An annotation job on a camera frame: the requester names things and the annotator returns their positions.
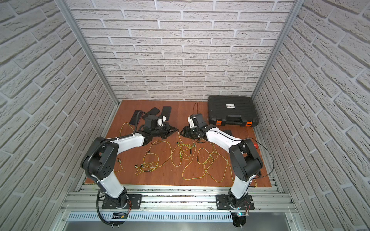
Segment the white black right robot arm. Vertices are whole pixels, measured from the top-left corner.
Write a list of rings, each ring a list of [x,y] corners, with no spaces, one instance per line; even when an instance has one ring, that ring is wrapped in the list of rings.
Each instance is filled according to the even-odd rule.
[[[203,128],[185,126],[180,134],[193,140],[204,139],[227,151],[231,160],[231,168],[236,175],[234,183],[228,192],[228,206],[238,209],[251,205],[247,199],[248,188],[252,180],[261,177],[263,161],[251,139],[240,139],[221,131],[214,125]]]

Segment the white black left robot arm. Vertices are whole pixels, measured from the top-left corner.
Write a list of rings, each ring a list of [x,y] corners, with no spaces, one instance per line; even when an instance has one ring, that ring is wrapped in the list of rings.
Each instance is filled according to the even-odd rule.
[[[163,107],[159,116],[138,111],[134,114],[135,129],[131,134],[110,139],[97,137],[91,144],[81,161],[81,168],[105,194],[105,201],[110,203],[108,208],[125,208],[129,200],[126,188],[114,173],[117,155],[145,146],[151,143],[154,137],[161,137],[164,140],[178,131],[168,123],[171,109],[170,106]]]

